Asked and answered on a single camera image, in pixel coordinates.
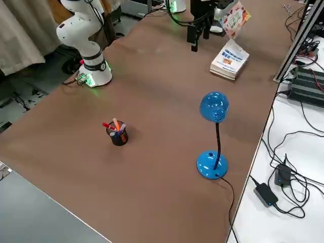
green light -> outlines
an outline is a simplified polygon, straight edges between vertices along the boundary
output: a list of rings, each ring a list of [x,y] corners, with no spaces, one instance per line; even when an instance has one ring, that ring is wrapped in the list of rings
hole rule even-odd
[[[177,2],[174,1],[173,3],[171,3],[171,12],[175,13],[177,12]]]
[[[95,85],[95,81],[93,80],[92,78],[92,75],[91,74],[87,74],[87,81],[86,81],[86,84],[88,86],[92,86],[92,85]]]
[[[107,67],[109,68],[109,71],[111,72],[111,68],[109,67],[109,65],[108,65],[108,62],[106,61],[106,65],[107,65]]]

book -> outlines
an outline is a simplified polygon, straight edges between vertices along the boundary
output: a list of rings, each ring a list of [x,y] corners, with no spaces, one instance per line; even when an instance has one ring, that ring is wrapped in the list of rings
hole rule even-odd
[[[233,39],[229,39],[213,60],[210,72],[235,80],[248,57],[249,53],[244,51]]]
[[[235,39],[250,17],[251,15],[246,11],[241,2],[238,1],[219,22],[226,34],[231,39]]]

black pen cup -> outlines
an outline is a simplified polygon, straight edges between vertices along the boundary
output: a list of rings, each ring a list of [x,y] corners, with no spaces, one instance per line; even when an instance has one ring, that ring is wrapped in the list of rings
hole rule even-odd
[[[119,127],[121,128],[124,123],[119,120],[118,124]],[[115,128],[115,123],[113,121],[109,123],[109,125]],[[128,141],[128,134],[126,132],[126,127],[124,128],[124,130],[120,132],[115,132],[112,129],[106,128],[106,132],[110,136],[111,141],[115,146],[123,146]]]

black power adapter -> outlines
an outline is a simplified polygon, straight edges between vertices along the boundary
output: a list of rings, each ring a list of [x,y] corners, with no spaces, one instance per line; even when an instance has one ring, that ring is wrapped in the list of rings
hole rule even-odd
[[[292,169],[280,164],[275,169],[274,183],[281,187],[290,186]]]
[[[258,199],[262,202],[262,204],[267,208],[274,205],[278,201],[278,198],[271,191],[270,187],[268,187],[268,185],[265,183],[259,184],[251,175],[250,177],[252,178],[252,180],[257,186],[254,189],[254,193],[256,194]]]

lamp base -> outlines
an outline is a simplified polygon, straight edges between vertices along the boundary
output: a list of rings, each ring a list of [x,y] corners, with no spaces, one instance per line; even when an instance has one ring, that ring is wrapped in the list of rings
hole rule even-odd
[[[199,155],[197,159],[197,169],[202,176],[215,180],[226,174],[227,160],[223,155],[219,157],[217,168],[214,170],[217,154],[215,150],[206,150]]]

